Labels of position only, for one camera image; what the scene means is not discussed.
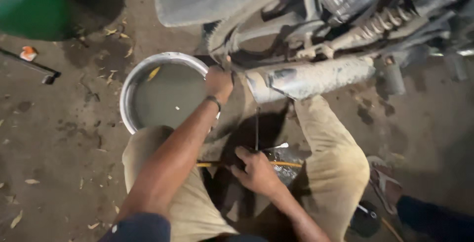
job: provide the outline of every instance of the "wristband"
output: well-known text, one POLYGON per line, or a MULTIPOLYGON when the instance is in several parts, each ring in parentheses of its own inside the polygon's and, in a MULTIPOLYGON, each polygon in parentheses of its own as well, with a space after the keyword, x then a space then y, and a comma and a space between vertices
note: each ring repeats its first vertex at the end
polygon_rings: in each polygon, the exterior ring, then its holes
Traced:
POLYGON ((207 96, 207 97, 205 98, 205 100, 209 100, 209 101, 212 101, 212 102, 216 103, 217 106, 219 107, 219 112, 220 112, 220 103, 219 103, 219 101, 216 99, 215 96, 207 96))

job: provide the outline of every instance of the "dirt ground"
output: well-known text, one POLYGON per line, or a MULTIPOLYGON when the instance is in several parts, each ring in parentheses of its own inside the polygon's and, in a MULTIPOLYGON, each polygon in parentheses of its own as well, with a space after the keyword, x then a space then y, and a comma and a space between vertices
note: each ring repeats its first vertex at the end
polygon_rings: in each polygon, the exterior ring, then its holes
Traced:
MULTIPOLYGON (((34 46, 38 63, 62 73, 54 85, 43 85, 35 71, 0 58, 0 241, 98 240, 126 196, 121 154, 130 134, 119 113, 121 83, 153 54, 199 52, 200 27, 163 27, 154 0, 107 2, 97 8, 84 3, 85 44, 0 35, 0 47, 20 53, 22 46, 34 46), (120 26, 130 38, 106 36, 105 28, 120 26), (117 72, 107 85, 111 71, 117 72), (20 211, 23 217, 11 229, 20 211)), ((440 58, 405 73, 407 94, 388 101, 381 100, 375 80, 325 97, 366 155, 396 167, 406 194, 474 215, 474 84, 451 81, 440 58)), ((471 65, 469 74, 474 78, 471 65)), ((251 103, 248 95, 237 98, 251 103)), ((203 151, 212 158, 221 147, 209 144, 203 151)), ((370 187, 364 199, 384 215, 370 187)), ((364 239, 349 231, 347 240, 364 239)), ((396 241, 384 227, 371 240, 396 241)))

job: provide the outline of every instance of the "beige trousers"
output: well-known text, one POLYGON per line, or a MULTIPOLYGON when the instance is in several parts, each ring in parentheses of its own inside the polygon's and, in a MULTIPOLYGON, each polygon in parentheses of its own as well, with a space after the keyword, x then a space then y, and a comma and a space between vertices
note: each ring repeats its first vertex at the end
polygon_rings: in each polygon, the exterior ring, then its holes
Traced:
MULTIPOLYGON (((302 191, 307 194, 299 200, 331 241, 342 241, 369 180, 367 159, 323 97, 296 101, 295 110, 312 151, 306 159, 308 189, 302 191)), ((127 192, 145 160, 172 131, 166 127, 146 128, 130 138, 122 157, 127 192)), ((237 233, 211 202, 197 168, 174 196, 170 216, 172 242, 237 233)))

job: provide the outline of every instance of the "black sleeve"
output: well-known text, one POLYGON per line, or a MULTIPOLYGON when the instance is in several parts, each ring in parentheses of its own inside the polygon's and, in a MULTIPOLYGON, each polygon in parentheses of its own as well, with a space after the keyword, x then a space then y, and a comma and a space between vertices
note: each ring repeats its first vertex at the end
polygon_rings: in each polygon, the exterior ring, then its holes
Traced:
POLYGON ((99 242, 169 242, 170 222, 152 213, 137 213, 113 225, 99 242))

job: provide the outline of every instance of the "green object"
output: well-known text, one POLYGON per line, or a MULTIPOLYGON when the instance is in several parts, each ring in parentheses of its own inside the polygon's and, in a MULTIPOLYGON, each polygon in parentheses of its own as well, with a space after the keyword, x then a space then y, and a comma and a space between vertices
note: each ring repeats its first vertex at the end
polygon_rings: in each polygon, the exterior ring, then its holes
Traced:
POLYGON ((65 0, 0 0, 0 30, 27 39, 59 41, 71 36, 65 0))

